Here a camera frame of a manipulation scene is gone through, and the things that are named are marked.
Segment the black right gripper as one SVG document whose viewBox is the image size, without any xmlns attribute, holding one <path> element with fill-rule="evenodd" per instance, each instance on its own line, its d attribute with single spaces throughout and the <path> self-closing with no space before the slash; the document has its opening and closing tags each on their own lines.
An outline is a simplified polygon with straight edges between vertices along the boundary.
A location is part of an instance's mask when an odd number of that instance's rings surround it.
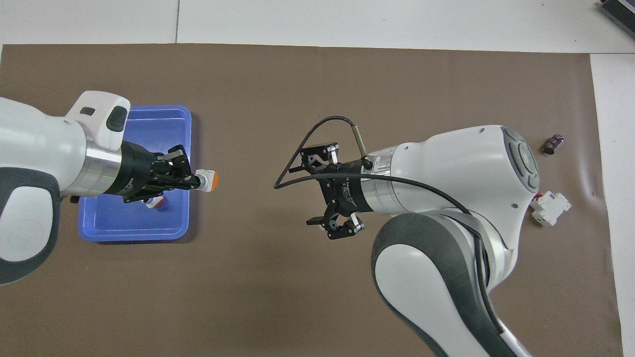
<svg viewBox="0 0 635 357">
<path fill-rule="evenodd" d="M 360 174 L 362 172 L 361 161 L 339 164 L 338 152 L 337 142 L 302 147 L 299 150 L 300 164 L 290 168 L 289 173 L 306 171 L 309 174 Z M 333 178 L 329 183 L 330 186 L 327 187 L 322 181 L 320 187 L 327 204 L 331 205 L 333 200 L 336 201 L 335 212 L 325 212 L 322 216 L 312 217 L 306 220 L 306 225 L 317 226 L 330 240 L 353 237 L 365 228 L 365 224 L 355 213 L 369 211 L 361 179 L 358 177 Z M 337 221 L 340 215 L 349 215 L 342 224 Z"/>
</svg>

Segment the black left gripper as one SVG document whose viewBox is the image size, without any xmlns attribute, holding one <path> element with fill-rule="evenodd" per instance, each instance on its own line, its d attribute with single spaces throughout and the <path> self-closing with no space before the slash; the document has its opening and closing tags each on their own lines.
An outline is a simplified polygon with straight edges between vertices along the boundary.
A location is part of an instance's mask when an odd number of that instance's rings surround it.
<svg viewBox="0 0 635 357">
<path fill-rule="evenodd" d="M 157 174 L 176 179 L 178 183 L 161 182 Z M 121 164 L 117 176 L 117 195 L 123 203 L 131 203 L 162 196 L 175 189 L 192 190 L 200 187 L 200 181 L 191 170 L 189 157 L 183 145 L 175 145 L 167 153 L 150 152 L 141 145 L 129 141 L 121 143 Z"/>
</svg>

